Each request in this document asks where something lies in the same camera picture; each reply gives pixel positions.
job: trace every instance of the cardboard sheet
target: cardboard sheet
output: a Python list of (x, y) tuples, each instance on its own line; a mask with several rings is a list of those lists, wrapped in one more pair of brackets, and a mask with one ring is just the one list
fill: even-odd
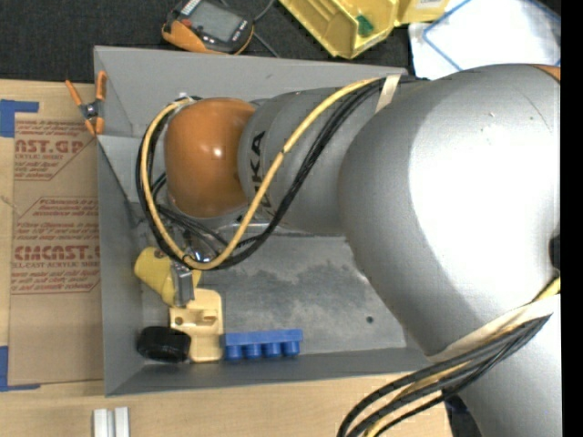
[[(94, 100), (92, 85), (77, 89)], [(0, 81), (0, 99), (8, 383), (100, 379), (96, 140), (64, 83)]]

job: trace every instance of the dark floor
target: dark floor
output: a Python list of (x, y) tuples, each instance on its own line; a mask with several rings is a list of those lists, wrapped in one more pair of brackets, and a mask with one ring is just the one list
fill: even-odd
[[(178, 50), (160, 28), (179, 0), (0, 0), (0, 78), (93, 82), (92, 49), (137, 46)], [(227, 0), (257, 15), (269, 0)], [(559, 15), (561, 0), (539, 0)], [(330, 56), (278, 3), (258, 22), (257, 32), (277, 56), (326, 60)], [(246, 55), (274, 56), (253, 39)], [(405, 67), (413, 73), (406, 27), (352, 63)], [(450, 406), (456, 437), (477, 437), (463, 403)]]

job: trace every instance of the orange dome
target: orange dome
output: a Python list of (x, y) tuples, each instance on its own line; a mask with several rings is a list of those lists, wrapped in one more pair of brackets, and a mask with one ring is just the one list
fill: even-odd
[(170, 120), (164, 141), (168, 193), (182, 212), (206, 219), (245, 206), (237, 149), (254, 111), (239, 99), (210, 98), (182, 108)]

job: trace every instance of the orange device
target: orange device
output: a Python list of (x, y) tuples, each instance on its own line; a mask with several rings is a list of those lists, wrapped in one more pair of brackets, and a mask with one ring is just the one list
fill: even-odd
[(237, 55), (252, 36), (252, 18), (210, 0), (181, 0), (162, 27), (164, 40), (189, 52)]

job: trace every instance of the white paper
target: white paper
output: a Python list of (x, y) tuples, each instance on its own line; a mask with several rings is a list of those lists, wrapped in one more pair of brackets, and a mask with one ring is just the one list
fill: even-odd
[[(464, 1), (452, 0), (445, 11)], [(437, 79), (460, 69), (503, 63), (553, 66), (560, 59), (553, 24), (544, 10), (523, 0), (471, 0), (438, 21), (425, 38), (429, 24), (409, 25), (415, 75)]]

